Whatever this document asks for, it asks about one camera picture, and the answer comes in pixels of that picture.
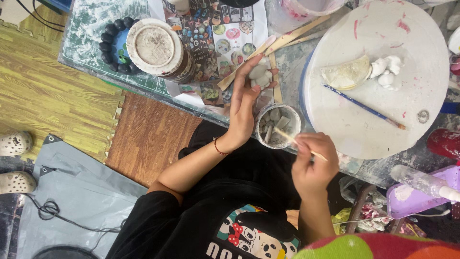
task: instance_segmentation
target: table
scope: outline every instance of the table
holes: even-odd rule
[[[267,6],[273,0],[266,0]],[[308,34],[326,29],[337,22],[343,15],[350,12],[343,7],[331,18],[309,31]],[[188,112],[218,125],[228,127],[229,118],[218,115],[207,109],[198,108],[188,103],[174,100],[168,93],[164,80],[153,75],[141,73],[136,76],[127,76],[111,71],[100,59],[98,43],[99,36],[107,23],[115,19],[130,16],[133,18],[147,18],[149,16],[147,0],[73,0],[69,18],[66,23],[63,41],[58,61],[64,65],[76,68],[85,73],[114,83],[129,91],[155,99],[182,111]],[[269,34],[274,33],[269,26]],[[292,106],[307,118],[303,108],[303,76],[310,54],[320,39],[305,41],[276,52],[276,65],[280,69],[280,86],[283,103]],[[460,102],[460,92],[448,90],[446,101]],[[402,164],[424,172],[432,172],[455,161],[429,152],[426,140],[429,133],[437,128],[458,130],[460,117],[453,114],[439,114],[431,128],[410,149],[384,159],[363,160],[339,154],[340,171],[375,184],[382,188],[389,188],[395,184],[389,172],[394,165]],[[308,119],[303,121],[304,132],[314,132]]]

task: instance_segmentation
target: red string bracelet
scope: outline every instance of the red string bracelet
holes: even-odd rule
[[[229,153],[222,153],[222,152],[220,152],[220,151],[217,149],[217,144],[216,144],[216,142],[217,142],[217,139],[218,139],[218,138],[220,138],[220,136],[218,136],[218,137],[213,137],[213,140],[214,140],[214,147],[216,148],[217,152],[219,152],[219,154],[220,154],[221,156],[226,156],[226,155],[231,154],[233,151],[230,151]]]

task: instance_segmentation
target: red bow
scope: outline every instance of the red bow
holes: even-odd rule
[[[232,226],[235,234],[229,235],[228,241],[234,246],[238,246],[238,243],[240,242],[240,235],[243,233],[243,228],[240,227],[238,223],[233,223]]]

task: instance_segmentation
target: blue paintbrush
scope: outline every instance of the blue paintbrush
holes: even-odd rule
[[[402,125],[402,124],[400,124],[400,123],[397,123],[396,121],[394,121],[394,120],[392,120],[392,119],[390,119],[390,118],[387,118],[386,116],[382,115],[380,112],[378,112],[378,111],[376,111],[376,110],[374,110],[374,109],[371,109],[371,108],[365,106],[364,104],[358,102],[357,100],[355,100],[355,99],[353,99],[353,98],[351,98],[351,97],[348,97],[346,94],[343,94],[343,93],[337,91],[336,89],[332,88],[331,86],[326,85],[326,84],[324,84],[324,83],[321,83],[321,85],[324,86],[324,87],[326,87],[327,89],[329,89],[329,90],[335,92],[336,94],[338,94],[338,95],[340,95],[340,96],[342,96],[342,97],[345,97],[345,99],[347,99],[347,100],[349,100],[350,102],[352,102],[352,103],[358,105],[359,107],[361,107],[361,108],[363,108],[364,110],[366,110],[366,111],[372,113],[373,115],[376,115],[377,117],[384,119],[384,120],[387,121],[389,124],[391,124],[391,125],[393,125],[393,126],[396,126],[396,127],[400,128],[400,129],[402,129],[402,130],[405,130],[405,129],[406,129],[406,126],[404,126],[404,125]]]

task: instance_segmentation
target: black clay ball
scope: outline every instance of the black clay ball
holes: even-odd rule
[[[131,18],[131,17],[125,17],[125,18],[123,19],[123,23],[125,24],[125,27],[126,27],[126,28],[130,29],[131,26],[132,26],[132,24],[134,23],[134,20],[133,20],[133,18]]]
[[[112,44],[114,43],[114,37],[110,34],[108,34],[107,32],[104,32],[101,34],[101,40],[103,42],[106,42],[106,43],[109,43],[109,44]]]
[[[111,64],[114,62],[114,58],[112,57],[112,53],[110,52],[102,52],[101,55],[102,61],[106,64]]]
[[[118,72],[123,73],[123,74],[129,74],[131,73],[131,68],[129,68],[129,66],[126,64],[119,64]]]
[[[125,24],[123,23],[122,19],[116,19],[114,21],[114,25],[118,31],[124,31],[126,29]]]
[[[108,44],[106,42],[99,43],[99,49],[102,52],[111,52],[112,51],[112,44]]]
[[[119,65],[118,62],[115,61],[115,62],[113,62],[113,63],[110,64],[109,68],[110,68],[110,70],[112,70],[113,72],[118,72],[118,65]]]
[[[133,62],[129,64],[129,68],[131,69],[131,73],[133,74],[137,74],[141,71]]]
[[[114,24],[108,24],[105,26],[105,32],[115,37],[118,34],[118,29]]]

